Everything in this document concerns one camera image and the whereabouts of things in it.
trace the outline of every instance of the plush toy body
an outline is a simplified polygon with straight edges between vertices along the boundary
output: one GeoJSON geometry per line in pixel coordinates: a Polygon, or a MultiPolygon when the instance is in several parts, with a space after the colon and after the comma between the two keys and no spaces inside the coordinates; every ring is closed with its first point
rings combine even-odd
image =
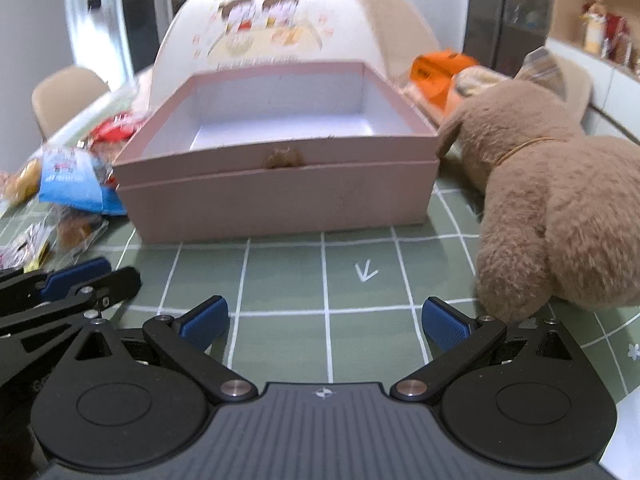
{"type": "Polygon", "coordinates": [[[486,195],[478,298],[500,319],[553,296],[597,310],[640,303],[640,147],[587,137],[533,83],[502,82],[465,100],[439,131],[455,140],[486,195]]]}

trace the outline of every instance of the blue gripper pad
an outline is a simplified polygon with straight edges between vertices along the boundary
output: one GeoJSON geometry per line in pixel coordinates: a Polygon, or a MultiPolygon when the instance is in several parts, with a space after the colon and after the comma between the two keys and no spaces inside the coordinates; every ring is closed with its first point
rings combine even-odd
{"type": "Polygon", "coordinates": [[[422,330],[446,352],[471,336],[476,322],[438,298],[427,298],[422,306],[422,330]]]}
{"type": "Polygon", "coordinates": [[[53,272],[40,286],[40,301],[62,300],[66,298],[72,286],[88,282],[109,272],[111,272],[111,264],[102,257],[53,272]]]}
{"type": "Polygon", "coordinates": [[[225,298],[213,296],[192,308],[173,323],[178,334],[201,351],[225,333],[229,326],[229,307],[225,298]]]}

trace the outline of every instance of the blue snack bag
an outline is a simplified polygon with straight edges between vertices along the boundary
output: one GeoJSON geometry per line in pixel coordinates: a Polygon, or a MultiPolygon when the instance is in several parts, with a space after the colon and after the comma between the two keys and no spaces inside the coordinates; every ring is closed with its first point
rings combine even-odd
{"type": "Polygon", "coordinates": [[[115,191],[98,182],[96,162],[91,153],[77,148],[51,146],[44,149],[40,202],[107,215],[126,214],[115,191]]]}

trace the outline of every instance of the white arrow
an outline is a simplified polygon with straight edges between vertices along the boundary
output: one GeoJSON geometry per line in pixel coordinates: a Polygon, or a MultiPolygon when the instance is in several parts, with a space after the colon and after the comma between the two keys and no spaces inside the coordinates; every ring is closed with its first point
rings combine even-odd
{"type": "Polygon", "coordinates": [[[364,265],[364,272],[360,270],[360,266],[356,264],[356,272],[358,273],[358,277],[362,283],[368,282],[371,278],[373,278],[378,271],[374,270],[371,274],[369,274],[369,266],[371,265],[371,260],[367,260],[367,263],[364,265]]]}

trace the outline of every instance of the open box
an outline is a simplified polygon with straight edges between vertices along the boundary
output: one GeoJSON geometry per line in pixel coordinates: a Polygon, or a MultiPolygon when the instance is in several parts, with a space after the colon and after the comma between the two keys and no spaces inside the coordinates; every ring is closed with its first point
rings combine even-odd
{"type": "Polygon", "coordinates": [[[114,164],[148,243],[423,222],[436,131],[360,62],[199,73],[114,164]]]}

